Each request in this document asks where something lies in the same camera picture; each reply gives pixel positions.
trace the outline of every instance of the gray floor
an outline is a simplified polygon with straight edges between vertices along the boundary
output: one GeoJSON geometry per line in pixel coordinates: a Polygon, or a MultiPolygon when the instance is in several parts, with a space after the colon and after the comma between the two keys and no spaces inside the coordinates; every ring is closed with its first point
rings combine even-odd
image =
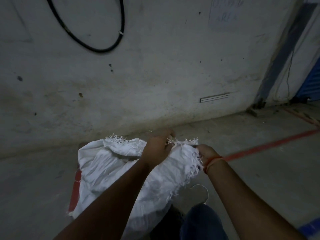
{"type": "MultiPolygon", "coordinates": [[[[320,118],[318,103],[299,109],[320,118]]],[[[222,155],[232,154],[315,129],[285,112],[265,109],[258,118],[246,113],[181,125],[178,139],[198,137],[222,155]]],[[[146,139],[150,132],[128,138],[146,139]]],[[[230,162],[262,199],[294,226],[320,217],[320,133],[230,162]]],[[[75,172],[77,145],[7,158],[0,161],[0,232],[2,239],[52,239],[70,221],[67,211],[75,172]]],[[[221,217],[230,239],[238,239],[213,186],[204,173],[181,189],[174,204],[185,213],[206,198],[221,217]]]]}

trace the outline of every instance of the leg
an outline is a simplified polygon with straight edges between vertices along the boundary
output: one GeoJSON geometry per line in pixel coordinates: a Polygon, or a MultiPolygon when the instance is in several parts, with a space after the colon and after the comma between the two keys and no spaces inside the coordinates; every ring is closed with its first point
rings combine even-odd
{"type": "Polygon", "coordinates": [[[180,229],[180,240],[228,240],[219,216],[205,204],[198,204],[188,212],[180,229]]]}

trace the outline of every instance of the white wall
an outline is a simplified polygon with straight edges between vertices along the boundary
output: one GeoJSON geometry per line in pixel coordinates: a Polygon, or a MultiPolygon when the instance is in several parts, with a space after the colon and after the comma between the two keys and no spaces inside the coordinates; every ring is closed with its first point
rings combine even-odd
{"type": "Polygon", "coordinates": [[[292,99],[306,80],[319,56],[320,6],[318,5],[296,44],[290,73],[291,55],[288,57],[282,72],[279,74],[277,81],[270,91],[267,105],[283,104],[292,99]]]}
{"type": "MultiPolygon", "coordinates": [[[[120,29],[117,1],[54,3],[72,32],[105,48],[120,29]]],[[[221,23],[209,22],[212,0],[124,0],[124,39],[97,55],[66,34],[46,0],[0,0],[2,155],[245,110],[295,1],[216,8],[215,19],[232,13],[221,23]],[[230,98],[199,103],[225,92],[230,98]]]]}

